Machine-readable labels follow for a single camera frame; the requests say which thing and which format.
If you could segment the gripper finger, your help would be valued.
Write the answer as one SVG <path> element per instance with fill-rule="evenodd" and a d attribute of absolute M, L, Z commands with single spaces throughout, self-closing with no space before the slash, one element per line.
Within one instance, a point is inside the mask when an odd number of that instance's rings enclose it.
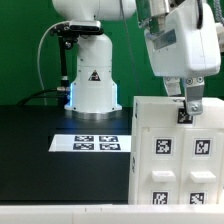
<path fill-rule="evenodd" d="M 168 96 L 179 96 L 181 94 L 179 78 L 164 77 L 163 82 Z"/>
<path fill-rule="evenodd" d="M 190 116 L 200 115 L 203 112 L 204 78 L 187 78 L 183 81 L 183 84 L 186 112 Z"/>

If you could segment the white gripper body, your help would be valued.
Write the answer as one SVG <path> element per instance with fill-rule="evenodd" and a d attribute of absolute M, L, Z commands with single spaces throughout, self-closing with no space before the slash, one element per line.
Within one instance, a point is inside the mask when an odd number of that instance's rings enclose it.
<path fill-rule="evenodd" d="M 202 4 L 202 27 L 197 28 L 196 2 L 183 2 L 165 17 L 165 32 L 151 38 L 144 31 L 155 76 L 196 78 L 216 75 L 221 66 L 216 24 L 210 6 Z"/>

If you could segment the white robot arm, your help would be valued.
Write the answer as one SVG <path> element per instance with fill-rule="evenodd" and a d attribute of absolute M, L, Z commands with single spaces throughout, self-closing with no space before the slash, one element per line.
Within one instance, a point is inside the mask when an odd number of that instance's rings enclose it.
<path fill-rule="evenodd" d="M 144 30 L 153 73 L 164 80 L 170 96 L 185 90 L 185 110 L 203 111 L 204 78 L 220 70 L 218 35 L 222 24 L 206 0 L 52 0 L 64 18 L 58 33 L 62 46 L 78 44 L 77 76 L 66 108 L 78 114 L 119 111 L 112 80 L 112 42 L 102 21 L 136 15 Z"/>

